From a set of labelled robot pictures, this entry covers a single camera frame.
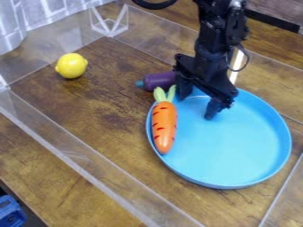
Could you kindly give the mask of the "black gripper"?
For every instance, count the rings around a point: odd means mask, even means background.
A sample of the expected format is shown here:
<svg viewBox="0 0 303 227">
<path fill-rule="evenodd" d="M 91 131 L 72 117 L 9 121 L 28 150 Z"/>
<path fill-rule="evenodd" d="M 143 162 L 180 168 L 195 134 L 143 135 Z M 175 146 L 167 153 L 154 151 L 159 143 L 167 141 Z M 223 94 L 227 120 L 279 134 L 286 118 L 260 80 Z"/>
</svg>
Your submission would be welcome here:
<svg viewBox="0 0 303 227">
<path fill-rule="evenodd" d="M 196 87 L 212 99 L 210 100 L 204 118 L 212 120 L 215 115 L 231 106 L 238 89 L 227 78 L 228 63 L 234 57 L 234 49 L 211 53 L 203 46 L 195 47 L 195 56 L 175 55 L 176 93 L 184 100 Z"/>
</svg>

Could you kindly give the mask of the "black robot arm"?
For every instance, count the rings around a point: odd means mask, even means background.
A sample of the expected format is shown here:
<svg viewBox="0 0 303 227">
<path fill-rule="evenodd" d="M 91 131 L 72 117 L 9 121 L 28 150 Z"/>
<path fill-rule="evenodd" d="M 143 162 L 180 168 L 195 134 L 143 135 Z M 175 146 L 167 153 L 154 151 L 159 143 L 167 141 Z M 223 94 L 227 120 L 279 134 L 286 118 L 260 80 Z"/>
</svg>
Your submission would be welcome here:
<svg viewBox="0 0 303 227">
<path fill-rule="evenodd" d="M 210 98 L 204 118 L 234 104 L 238 89 L 227 78 L 234 50 L 247 54 L 242 42 L 248 33 L 246 0 L 194 0 L 198 5 L 200 30 L 194 44 L 195 56 L 175 55 L 175 82 L 179 99 L 198 88 Z"/>
</svg>

